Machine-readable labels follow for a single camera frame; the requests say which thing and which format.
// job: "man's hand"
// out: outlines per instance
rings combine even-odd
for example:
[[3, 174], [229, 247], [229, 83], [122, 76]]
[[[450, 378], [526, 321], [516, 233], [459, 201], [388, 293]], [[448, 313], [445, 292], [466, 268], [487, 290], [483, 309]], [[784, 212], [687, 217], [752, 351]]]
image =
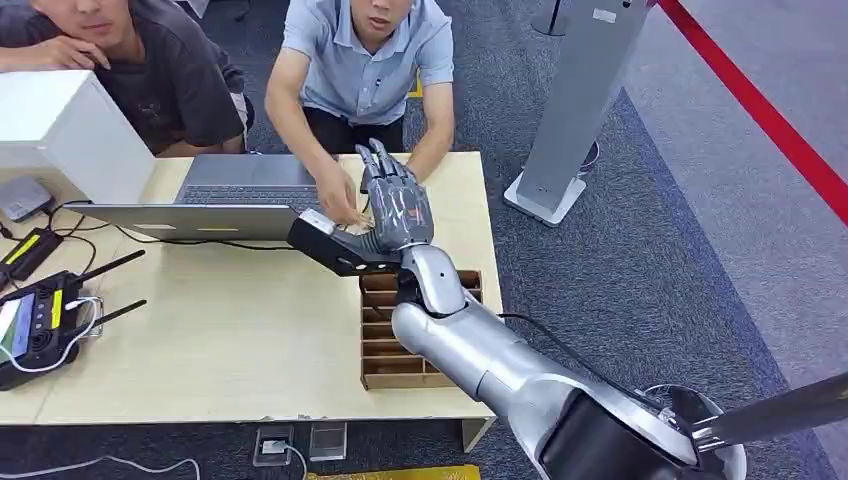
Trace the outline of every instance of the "man's hand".
[[6, 71], [94, 70], [97, 64], [109, 70], [109, 59], [97, 45], [58, 36], [30, 47], [5, 49]]
[[324, 215], [341, 225], [354, 225], [360, 222], [356, 211], [356, 187], [350, 175], [341, 165], [332, 161], [322, 166], [315, 176], [318, 187], [318, 200], [324, 208]]

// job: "table leg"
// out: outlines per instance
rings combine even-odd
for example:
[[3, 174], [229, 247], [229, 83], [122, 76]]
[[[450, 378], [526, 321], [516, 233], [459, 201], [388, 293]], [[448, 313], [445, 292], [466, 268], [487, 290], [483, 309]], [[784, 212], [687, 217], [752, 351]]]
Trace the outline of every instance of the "table leg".
[[462, 451], [471, 453], [477, 442], [489, 430], [496, 417], [466, 418], [462, 420]]

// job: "laptop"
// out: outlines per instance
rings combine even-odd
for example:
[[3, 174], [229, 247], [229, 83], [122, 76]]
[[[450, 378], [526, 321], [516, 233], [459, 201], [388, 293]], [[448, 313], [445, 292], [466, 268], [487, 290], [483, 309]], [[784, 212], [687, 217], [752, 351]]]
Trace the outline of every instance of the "laptop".
[[174, 203], [321, 209], [315, 180], [294, 155], [198, 155]]
[[283, 241], [300, 212], [321, 210], [294, 155], [198, 155], [173, 205], [65, 208], [159, 240]]

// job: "silver robot arm segment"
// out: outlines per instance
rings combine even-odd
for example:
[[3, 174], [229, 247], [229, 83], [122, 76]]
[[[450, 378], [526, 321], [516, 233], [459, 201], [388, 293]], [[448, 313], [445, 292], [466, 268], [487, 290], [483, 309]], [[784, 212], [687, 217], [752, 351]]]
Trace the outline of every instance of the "silver robot arm segment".
[[395, 336], [506, 420], [542, 478], [671, 479], [697, 465], [691, 439], [655, 412], [509, 330], [460, 286], [442, 250], [411, 247], [402, 265], [413, 269], [421, 301], [397, 306]]

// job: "white cabinet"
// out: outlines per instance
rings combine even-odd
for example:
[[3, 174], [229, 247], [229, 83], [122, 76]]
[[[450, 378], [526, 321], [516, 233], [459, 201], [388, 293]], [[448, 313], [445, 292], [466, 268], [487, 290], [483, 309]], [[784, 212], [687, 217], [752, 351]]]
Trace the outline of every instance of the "white cabinet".
[[137, 203], [153, 161], [92, 72], [0, 74], [3, 176], [58, 170], [95, 203]]

